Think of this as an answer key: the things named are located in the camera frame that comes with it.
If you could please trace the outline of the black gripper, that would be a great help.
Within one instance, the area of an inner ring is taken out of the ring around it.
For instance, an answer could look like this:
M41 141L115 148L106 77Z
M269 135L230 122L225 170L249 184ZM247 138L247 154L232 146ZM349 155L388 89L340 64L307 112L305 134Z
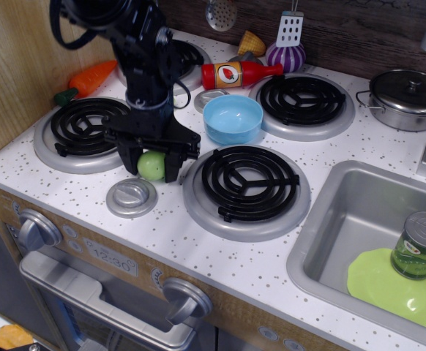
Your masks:
M127 114L105 117L102 124L131 174L138 174L138 160L144 149L159 151L165 154L165 182L172 183L184 161L196 159L200 153L200 135L181 125L170 106L153 110L133 108Z

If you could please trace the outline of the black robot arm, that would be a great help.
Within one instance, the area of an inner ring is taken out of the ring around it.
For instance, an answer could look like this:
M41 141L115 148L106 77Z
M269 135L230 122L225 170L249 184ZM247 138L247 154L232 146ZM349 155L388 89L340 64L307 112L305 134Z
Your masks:
M187 159L199 155L201 137L174 116L173 87L182 58L154 1L52 1L56 41L77 50L100 36L108 40L126 78L129 113L103 120L106 140L115 144L126 169L138 173L145 150L165 155L165 181L178 178Z

